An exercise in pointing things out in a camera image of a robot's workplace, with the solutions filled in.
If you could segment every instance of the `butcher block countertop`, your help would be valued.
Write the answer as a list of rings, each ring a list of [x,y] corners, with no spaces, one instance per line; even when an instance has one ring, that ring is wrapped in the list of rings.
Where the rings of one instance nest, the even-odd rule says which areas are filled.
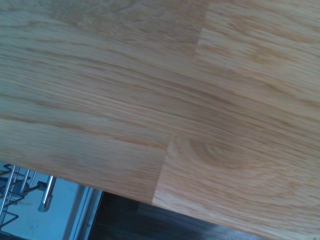
[[[0,161],[320,239],[320,0],[0,0]]]

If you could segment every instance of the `metal wire rack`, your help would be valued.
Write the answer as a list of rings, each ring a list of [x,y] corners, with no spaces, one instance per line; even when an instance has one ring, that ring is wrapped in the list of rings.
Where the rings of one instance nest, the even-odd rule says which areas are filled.
[[[49,176],[47,182],[38,181],[35,184],[37,172],[23,169],[16,165],[6,164],[0,170],[0,232],[1,229],[16,220],[19,215],[9,212],[11,205],[17,205],[25,196],[35,190],[43,191],[38,211],[49,210],[56,177]]]

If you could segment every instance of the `dishwasher door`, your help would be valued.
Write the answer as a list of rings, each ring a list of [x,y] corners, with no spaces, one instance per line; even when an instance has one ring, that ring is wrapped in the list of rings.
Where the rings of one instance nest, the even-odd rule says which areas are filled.
[[[21,174],[25,172],[26,169],[20,168]],[[34,182],[46,183],[48,177],[37,173]],[[44,191],[34,190],[16,205],[10,205],[7,211],[18,218],[1,231],[26,240],[87,240],[102,191],[57,178],[48,211],[39,212],[43,195]]]

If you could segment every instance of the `oak wood surface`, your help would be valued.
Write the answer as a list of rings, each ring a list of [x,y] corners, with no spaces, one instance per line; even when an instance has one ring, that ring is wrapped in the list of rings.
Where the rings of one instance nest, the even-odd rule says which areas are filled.
[[[263,237],[317,239],[319,9],[0,0],[0,161]]]

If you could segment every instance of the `wooden countertop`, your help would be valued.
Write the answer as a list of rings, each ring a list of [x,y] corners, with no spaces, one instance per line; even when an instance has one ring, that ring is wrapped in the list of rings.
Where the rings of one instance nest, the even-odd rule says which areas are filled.
[[[0,1],[0,161],[320,239],[319,0]]]

